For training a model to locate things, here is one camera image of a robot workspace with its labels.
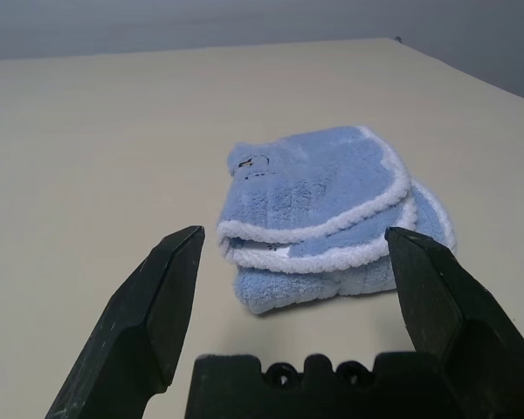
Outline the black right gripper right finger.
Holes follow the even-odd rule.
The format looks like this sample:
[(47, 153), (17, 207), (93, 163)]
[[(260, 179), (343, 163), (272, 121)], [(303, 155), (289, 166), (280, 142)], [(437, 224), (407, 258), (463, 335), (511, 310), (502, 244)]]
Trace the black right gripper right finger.
[(524, 338), (494, 296), (433, 238), (389, 227), (403, 320), (469, 418), (524, 418)]

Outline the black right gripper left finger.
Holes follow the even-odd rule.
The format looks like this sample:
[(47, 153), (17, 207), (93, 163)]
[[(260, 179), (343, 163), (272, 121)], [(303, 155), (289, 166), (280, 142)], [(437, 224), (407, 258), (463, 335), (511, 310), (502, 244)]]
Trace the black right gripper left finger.
[(141, 418), (171, 385), (190, 323), (205, 232), (166, 236), (122, 283), (47, 412), (49, 418)]

